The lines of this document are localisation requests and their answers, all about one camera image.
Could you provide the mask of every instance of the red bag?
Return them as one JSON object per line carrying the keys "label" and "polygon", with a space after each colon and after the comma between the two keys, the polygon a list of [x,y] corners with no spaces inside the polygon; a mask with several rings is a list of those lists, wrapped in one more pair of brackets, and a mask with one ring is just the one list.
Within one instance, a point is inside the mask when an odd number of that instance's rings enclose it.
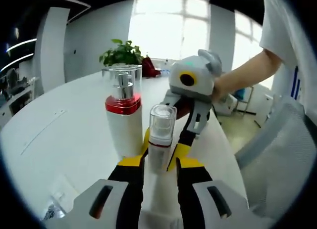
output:
{"label": "red bag", "polygon": [[160,71],[155,70],[155,67],[149,57],[142,60],[142,77],[156,77],[160,75]]}

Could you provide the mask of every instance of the window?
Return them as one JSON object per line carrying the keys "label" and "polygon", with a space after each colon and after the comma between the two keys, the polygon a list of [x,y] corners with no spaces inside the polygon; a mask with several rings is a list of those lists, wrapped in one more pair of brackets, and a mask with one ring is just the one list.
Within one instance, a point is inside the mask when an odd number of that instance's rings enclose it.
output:
{"label": "window", "polygon": [[208,0],[136,0],[129,40],[143,55],[179,60],[209,48]]}
{"label": "window", "polygon": [[[236,36],[232,69],[235,69],[262,51],[259,46],[262,26],[248,16],[235,11]],[[272,88],[274,76],[260,82],[260,85]]]}

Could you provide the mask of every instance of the white pillar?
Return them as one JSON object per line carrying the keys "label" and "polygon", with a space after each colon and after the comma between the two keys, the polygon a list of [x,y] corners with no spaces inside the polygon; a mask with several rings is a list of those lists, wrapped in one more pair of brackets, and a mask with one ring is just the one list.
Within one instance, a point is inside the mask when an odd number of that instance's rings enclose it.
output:
{"label": "white pillar", "polygon": [[51,7],[40,23],[33,60],[34,73],[41,78],[37,95],[65,83],[64,38],[68,14],[69,9]]}
{"label": "white pillar", "polygon": [[232,70],[234,44],[235,44],[235,15],[234,12],[211,5],[209,49],[218,53],[222,62],[222,70]]}

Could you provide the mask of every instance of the round table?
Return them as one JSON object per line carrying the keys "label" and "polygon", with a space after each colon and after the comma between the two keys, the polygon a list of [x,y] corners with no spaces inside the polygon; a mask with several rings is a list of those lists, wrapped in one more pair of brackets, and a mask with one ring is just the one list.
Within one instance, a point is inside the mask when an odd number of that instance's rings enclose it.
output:
{"label": "round table", "polygon": [[[167,78],[142,80],[143,132],[149,126],[150,109],[163,100],[167,89]],[[108,95],[101,73],[77,79],[29,103],[0,132],[12,182],[38,217],[60,178],[67,185],[59,186],[59,191],[71,203],[98,179],[107,179],[118,163],[107,124]],[[174,145],[186,120],[176,121]],[[233,151],[213,113],[190,156],[203,162],[214,180],[247,198]],[[142,210],[180,218],[176,171],[155,175],[147,161],[145,168]]]}

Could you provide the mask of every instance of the white wall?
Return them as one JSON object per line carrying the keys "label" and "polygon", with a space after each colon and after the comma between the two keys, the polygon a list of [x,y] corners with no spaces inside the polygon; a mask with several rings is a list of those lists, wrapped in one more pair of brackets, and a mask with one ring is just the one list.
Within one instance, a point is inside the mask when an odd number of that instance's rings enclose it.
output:
{"label": "white wall", "polygon": [[128,40],[133,1],[105,6],[67,26],[64,45],[67,82],[101,71],[99,56],[116,46],[111,39]]}
{"label": "white wall", "polygon": [[42,19],[34,53],[34,73],[41,78],[43,92],[65,83],[64,37],[69,9],[51,7]]}
{"label": "white wall", "polygon": [[219,54],[222,69],[231,71],[235,42],[235,17],[230,10],[211,5],[211,31],[209,49]]}

